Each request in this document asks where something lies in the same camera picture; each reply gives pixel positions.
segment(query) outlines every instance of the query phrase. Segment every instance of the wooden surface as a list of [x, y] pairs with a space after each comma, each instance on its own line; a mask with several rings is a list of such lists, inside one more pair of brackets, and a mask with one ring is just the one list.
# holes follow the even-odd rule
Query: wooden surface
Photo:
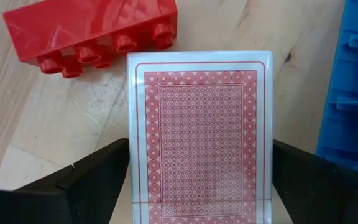
[[[1, 14], [31, 2], [0, 0], [0, 189], [20, 187], [127, 137], [124, 58], [75, 80], [18, 62]], [[177, 4], [178, 38], [170, 50], [273, 52], [274, 136], [314, 152], [344, 0]], [[131, 222], [130, 193], [126, 182], [113, 215], [119, 223]]]

